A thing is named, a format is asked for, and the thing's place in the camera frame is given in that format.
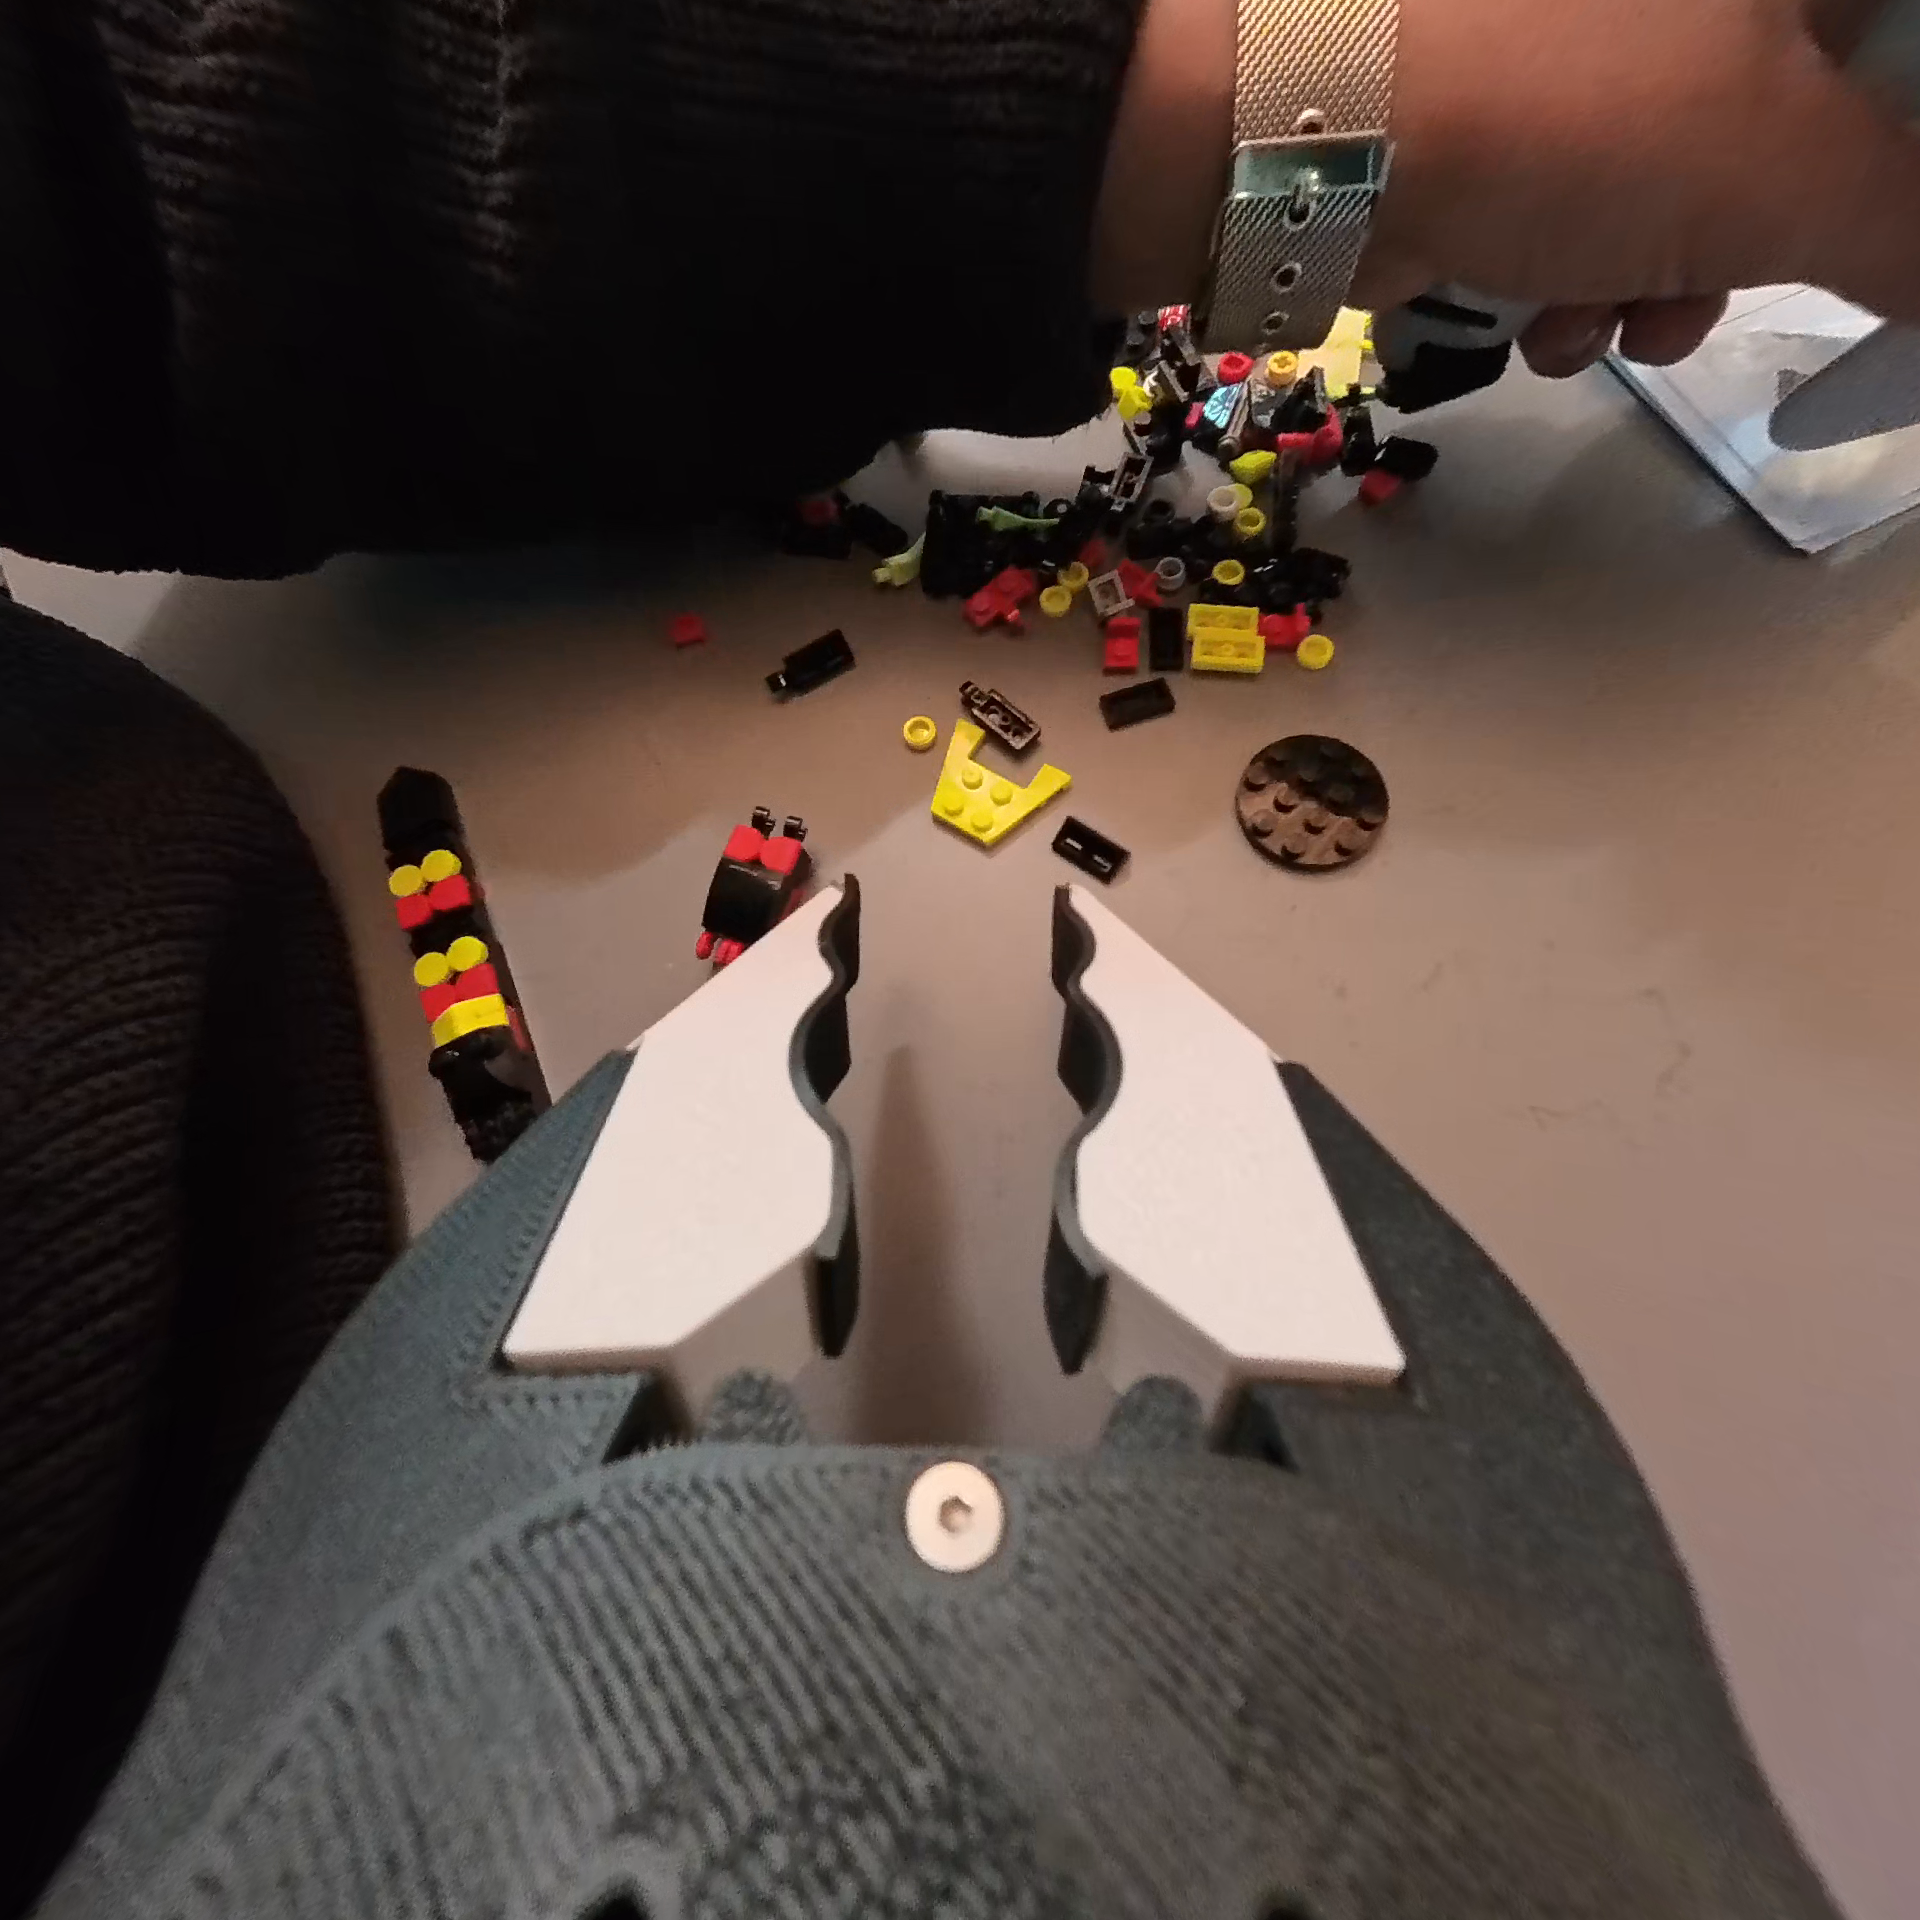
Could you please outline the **long black lego assembly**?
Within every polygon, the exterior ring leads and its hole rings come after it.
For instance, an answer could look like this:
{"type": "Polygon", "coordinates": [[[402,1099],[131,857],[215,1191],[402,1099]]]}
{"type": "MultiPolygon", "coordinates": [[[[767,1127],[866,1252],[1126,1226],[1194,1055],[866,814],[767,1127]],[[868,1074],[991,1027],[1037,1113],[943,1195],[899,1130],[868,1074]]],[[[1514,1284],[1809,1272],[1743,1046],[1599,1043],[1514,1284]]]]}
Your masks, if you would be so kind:
{"type": "Polygon", "coordinates": [[[430,1028],[428,1070],[471,1159],[499,1161],[550,1095],[452,786],[401,766],[378,793],[395,921],[430,1028]]]}

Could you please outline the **small black red lego assembly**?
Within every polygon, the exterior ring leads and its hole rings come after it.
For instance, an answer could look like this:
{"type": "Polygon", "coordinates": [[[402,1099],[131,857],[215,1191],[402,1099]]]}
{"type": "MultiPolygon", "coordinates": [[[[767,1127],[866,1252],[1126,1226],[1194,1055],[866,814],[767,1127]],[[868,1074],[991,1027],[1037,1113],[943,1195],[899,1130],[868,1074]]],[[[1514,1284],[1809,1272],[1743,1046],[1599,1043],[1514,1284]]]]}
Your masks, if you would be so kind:
{"type": "Polygon", "coordinates": [[[778,824],[767,808],[757,808],[747,824],[731,828],[713,870],[694,955],[715,969],[731,964],[805,899],[809,879],[802,817],[778,824]]]}

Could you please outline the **person's left forearm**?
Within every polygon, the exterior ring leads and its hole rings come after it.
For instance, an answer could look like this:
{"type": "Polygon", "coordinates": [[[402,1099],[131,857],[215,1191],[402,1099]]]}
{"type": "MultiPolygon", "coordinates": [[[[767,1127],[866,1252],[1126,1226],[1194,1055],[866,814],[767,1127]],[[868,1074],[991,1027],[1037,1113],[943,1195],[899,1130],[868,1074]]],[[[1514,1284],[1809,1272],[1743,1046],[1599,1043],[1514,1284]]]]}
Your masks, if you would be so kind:
{"type": "Polygon", "coordinates": [[[1037,440],[1195,299],[1233,4],[4,4],[4,546],[274,578],[1037,440]]]}

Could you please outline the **yellow wedge lego plate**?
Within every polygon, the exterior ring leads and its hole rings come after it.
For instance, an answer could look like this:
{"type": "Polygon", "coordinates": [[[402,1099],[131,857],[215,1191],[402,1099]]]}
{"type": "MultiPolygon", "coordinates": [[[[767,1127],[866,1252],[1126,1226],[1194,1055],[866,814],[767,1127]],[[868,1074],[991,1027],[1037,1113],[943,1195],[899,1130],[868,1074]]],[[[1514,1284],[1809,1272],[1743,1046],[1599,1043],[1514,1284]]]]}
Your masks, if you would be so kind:
{"type": "Polygon", "coordinates": [[[927,814],[937,825],[958,832],[969,844],[994,848],[1060,799],[1071,786],[1071,777],[1046,761],[1036,775],[1018,785],[977,759],[983,739],[985,729],[981,724],[967,718],[953,723],[927,814]]]}

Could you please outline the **black round lego plate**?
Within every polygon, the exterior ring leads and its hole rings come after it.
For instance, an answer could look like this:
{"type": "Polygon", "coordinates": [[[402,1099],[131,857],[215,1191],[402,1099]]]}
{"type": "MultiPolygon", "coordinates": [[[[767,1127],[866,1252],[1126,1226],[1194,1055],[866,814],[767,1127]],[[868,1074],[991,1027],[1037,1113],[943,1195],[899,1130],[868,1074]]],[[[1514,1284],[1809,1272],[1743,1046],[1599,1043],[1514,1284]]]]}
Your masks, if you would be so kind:
{"type": "Polygon", "coordinates": [[[1267,743],[1238,774],[1235,814],[1249,846],[1276,866],[1327,873],[1364,857],[1386,830],[1390,796],[1350,743],[1294,734],[1267,743]]]}

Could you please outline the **silver mesh watch band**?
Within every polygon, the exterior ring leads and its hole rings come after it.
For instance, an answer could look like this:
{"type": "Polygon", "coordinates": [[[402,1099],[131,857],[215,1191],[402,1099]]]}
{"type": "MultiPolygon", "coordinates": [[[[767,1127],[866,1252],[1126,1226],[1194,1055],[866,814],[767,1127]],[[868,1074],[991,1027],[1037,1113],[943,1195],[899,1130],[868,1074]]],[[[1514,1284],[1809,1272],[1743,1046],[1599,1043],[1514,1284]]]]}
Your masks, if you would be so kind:
{"type": "Polygon", "coordinates": [[[1305,352],[1343,307],[1386,191],[1402,8],[1238,3],[1233,159],[1202,352],[1305,352]]]}

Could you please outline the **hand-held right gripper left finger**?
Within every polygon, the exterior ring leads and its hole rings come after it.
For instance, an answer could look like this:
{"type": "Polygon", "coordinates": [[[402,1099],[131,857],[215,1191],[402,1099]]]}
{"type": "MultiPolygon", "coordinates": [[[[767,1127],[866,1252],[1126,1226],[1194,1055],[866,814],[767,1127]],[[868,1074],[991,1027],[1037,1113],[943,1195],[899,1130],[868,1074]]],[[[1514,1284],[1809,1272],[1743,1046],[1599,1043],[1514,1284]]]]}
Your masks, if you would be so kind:
{"type": "Polygon", "coordinates": [[[845,876],[636,1041],[503,1339],[515,1371],[651,1371],[698,1416],[738,1371],[847,1347],[852,1158],[827,1102],[857,934],[845,876]]]}

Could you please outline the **person's black knit sweater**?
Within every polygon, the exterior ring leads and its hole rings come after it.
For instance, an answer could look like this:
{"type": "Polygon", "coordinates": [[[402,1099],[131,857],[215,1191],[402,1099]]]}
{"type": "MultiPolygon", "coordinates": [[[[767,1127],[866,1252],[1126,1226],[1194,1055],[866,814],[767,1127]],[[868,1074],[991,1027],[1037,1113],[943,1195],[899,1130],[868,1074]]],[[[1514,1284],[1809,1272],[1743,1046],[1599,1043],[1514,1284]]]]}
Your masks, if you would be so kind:
{"type": "Polygon", "coordinates": [[[4,604],[3,1904],[145,1714],[287,1400],[394,1260],[361,1000],[255,758],[4,604]]]}

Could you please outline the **lego instruction booklet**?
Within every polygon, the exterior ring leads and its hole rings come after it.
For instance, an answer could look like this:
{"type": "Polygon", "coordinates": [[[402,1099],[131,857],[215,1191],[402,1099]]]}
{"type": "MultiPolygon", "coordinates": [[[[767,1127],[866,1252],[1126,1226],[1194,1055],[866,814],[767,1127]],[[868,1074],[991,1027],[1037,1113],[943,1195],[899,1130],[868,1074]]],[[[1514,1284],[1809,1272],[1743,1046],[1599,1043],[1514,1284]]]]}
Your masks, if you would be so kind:
{"type": "Polygon", "coordinates": [[[1777,284],[1732,297],[1707,344],[1668,368],[1606,360],[1621,383],[1793,552],[1826,553],[1916,516],[1916,425],[1838,449],[1781,449],[1781,401],[1876,321],[1836,295],[1777,284]]]}

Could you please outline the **pile of loose lego pieces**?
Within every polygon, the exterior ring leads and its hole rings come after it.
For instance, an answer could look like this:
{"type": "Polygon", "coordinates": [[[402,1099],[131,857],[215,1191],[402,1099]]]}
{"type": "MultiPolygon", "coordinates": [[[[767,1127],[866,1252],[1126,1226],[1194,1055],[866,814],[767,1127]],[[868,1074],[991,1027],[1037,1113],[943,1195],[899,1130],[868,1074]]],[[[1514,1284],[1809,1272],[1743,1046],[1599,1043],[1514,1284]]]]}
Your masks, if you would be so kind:
{"type": "Polygon", "coordinates": [[[1386,505],[1427,480],[1436,446],[1383,430],[1367,318],[1342,316],[1316,352],[1219,356],[1191,318],[1175,304],[1126,323],[1111,368],[1119,454],[1069,491],[933,490],[914,536],[845,491],[815,495],[780,526],[781,548],[868,556],[878,587],[953,600],[978,633],[1090,614],[1116,678],[1253,678],[1271,656],[1325,667],[1325,614],[1353,566],[1305,542],[1303,496],[1342,473],[1355,503],[1386,505]]]}

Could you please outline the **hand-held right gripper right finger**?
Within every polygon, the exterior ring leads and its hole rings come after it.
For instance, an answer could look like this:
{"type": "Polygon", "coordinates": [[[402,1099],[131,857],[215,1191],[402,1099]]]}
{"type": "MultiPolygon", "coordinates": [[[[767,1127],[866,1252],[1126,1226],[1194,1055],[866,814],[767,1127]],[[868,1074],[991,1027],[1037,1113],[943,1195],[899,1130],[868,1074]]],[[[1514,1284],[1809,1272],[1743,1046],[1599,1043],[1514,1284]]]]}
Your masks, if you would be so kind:
{"type": "Polygon", "coordinates": [[[1393,1385],[1405,1355],[1283,1064],[1090,890],[1052,899],[1059,1079],[1042,1308],[1067,1376],[1159,1376],[1220,1426],[1250,1385],[1393,1385]]]}

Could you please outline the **person's left hand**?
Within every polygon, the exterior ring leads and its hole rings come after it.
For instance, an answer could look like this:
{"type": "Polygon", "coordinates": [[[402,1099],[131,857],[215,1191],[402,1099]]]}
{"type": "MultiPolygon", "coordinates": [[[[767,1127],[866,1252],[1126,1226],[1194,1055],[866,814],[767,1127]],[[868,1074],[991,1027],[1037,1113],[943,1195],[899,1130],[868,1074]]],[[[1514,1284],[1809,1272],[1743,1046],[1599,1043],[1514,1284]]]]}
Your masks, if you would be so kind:
{"type": "Polygon", "coordinates": [[[1844,72],[1868,3],[1405,3],[1393,161],[1350,303],[1453,281],[1535,304],[1566,378],[1689,355],[1805,281],[1917,314],[1916,128],[1844,72]]]}

